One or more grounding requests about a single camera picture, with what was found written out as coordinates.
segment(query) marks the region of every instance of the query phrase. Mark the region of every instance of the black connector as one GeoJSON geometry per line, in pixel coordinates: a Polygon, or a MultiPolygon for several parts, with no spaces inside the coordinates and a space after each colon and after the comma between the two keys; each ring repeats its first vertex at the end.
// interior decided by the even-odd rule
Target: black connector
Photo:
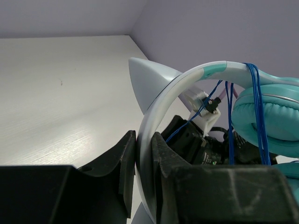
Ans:
{"type": "Polygon", "coordinates": [[[218,105],[221,103],[221,99],[219,97],[216,97],[215,99],[212,99],[208,105],[206,105],[206,110],[210,113],[214,113],[218,105]]]}

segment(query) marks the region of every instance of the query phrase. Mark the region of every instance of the teal ear cushion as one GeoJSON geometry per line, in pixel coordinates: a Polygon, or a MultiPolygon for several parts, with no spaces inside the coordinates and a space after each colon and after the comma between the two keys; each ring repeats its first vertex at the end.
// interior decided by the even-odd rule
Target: teal ear cushion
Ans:
{"type": "Polygon", "coordinates": [[[294,197],[299,204],[299,163],[281,163],[273,167],[279,169],[286,176],[294,197]]]}
{"type": "MultiPolygon", "coordinates": [[[[269,84],[261,86],[261,90],[269,151],[299,157],[299,103],[286,99],[299,101],[299,87],[269,84]]],[[[238,97],[232,112],[232,125],[240,136],[258,146],[252,88],[244,90],[238,97]]]]}

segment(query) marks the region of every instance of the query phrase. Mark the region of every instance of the table surface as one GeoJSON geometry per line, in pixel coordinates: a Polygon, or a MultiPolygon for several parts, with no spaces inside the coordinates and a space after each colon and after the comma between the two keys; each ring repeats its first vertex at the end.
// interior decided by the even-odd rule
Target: table surface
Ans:
{"type": "MultiPolygon", "coordinates": [[[[0,165],[80,167],[138,132],[129,36],[0,39],[0,165]]],[[[159,130],[189,112],[177,99],[159,130]]],[[[133,213],[140,203],[134,186],[133,213]]]]}

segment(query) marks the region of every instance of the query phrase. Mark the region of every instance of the wall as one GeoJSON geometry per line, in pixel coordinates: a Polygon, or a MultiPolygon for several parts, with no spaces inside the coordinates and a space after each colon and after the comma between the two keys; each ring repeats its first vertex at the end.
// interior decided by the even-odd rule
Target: wall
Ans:
{"type": "Polygon", "coordinates": [[[0,38],[125,35],[146,0],[1,0],[0,38]]]}
{"type": "MultiPolygon", "coordinates": [[[[297,0],[151,0],[131,36],[150,60],[180,71],[228,60],[299,77],[298,11],[297,0]]],[[[210,92],[215,81],[198,85],[210,92]]],[[[227,104],[220,110],[217,125],[227,127],[227,104]]]]}

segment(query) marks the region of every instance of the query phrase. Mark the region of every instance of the headphones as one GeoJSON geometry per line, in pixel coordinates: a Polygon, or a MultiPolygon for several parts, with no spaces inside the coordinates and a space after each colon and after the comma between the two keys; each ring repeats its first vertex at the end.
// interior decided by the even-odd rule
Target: headphones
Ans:
{"type": "MultiPolygon", "coordinates": [[[[144,114],[137,137],[136,177],[143,205],[155,223],[150,142],[172,102],[193,83],[204,79],[225,80],[243,87],[245,90],[234,105],[232,125],[240,136],[258,146],[252,79],[245,64],[227,61],[202,64],[181,73],[155,62],[131,58],[129,71],[144,114]]],[[[299,79],[275,77],[260,70],[259,74],[269,151],[299,157],[299,79]]],[[[299,164],[291,165],[298,167],[293,176],[299,178],[299,164]]]]}

